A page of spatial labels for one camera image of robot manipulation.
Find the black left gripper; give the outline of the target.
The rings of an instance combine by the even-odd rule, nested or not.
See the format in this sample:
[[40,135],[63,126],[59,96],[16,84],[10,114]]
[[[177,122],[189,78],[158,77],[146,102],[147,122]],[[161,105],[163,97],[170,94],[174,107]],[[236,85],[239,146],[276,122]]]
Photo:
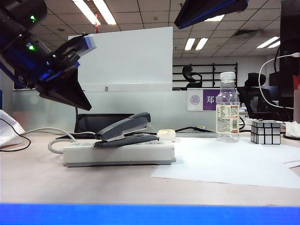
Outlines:
[[59,76],[77,68],[78,60],[75,51],[51,52],[29,72],[28,87],[37,87],[42,98],[89,111],[91,104],[78,82],[78,69]]

